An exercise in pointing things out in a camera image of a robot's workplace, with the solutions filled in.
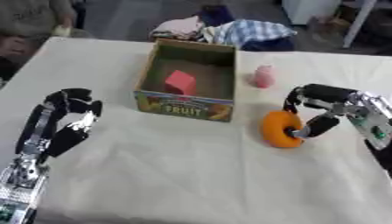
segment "gray floor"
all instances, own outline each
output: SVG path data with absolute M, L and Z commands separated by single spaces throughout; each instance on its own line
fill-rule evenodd
M 225 4 L 235 18 L 290 25 L 283 9 L 273 0 L 87 0 L 86 29 L 99 39 L 150 41 L 149 32 L 164 21 L 187 18 L 203 4 Z M 293 27 L 296 49 L 329 53 L 372 53 L 372 49 L 342 50 L 315 39 L 302 27 Z

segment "box label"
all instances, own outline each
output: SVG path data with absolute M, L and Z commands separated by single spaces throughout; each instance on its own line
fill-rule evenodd
M 223 101 L 203 100 L 198 97 L 148 94 L 143 91 L 136 92 L 136 100 L 143 112 L 221 122 L 230 121 L 233 110 L 230 101 L 222 103 Z

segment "cardboard box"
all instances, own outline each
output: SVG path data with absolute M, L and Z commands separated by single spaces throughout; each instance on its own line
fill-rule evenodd
M 165 79 L 176 70 L 195 77 L 195 95 L 165 92 Z M 229 122 L 235 97 L 235 48 L 158 40 L 134 94 L 143 112 Z

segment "small pink object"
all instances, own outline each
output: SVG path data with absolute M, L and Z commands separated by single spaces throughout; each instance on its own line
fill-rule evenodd
M 175 95 L 194 95 L 196 79 L 188 73 L 174 71 L 164 82 L 166 92 Z
M 255 70 L 253 82 L 259 88 L 268 88 L 275 83 L 272 73 L 272 66 L 259 66 Z

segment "person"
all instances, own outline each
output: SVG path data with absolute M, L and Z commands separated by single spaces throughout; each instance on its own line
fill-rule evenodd
M 0 60 L 21 67 L 59 26 L 72 29 L 71 37 L 88 37 L 72 28 L 76 15 L 70 1 L 0 0 Z

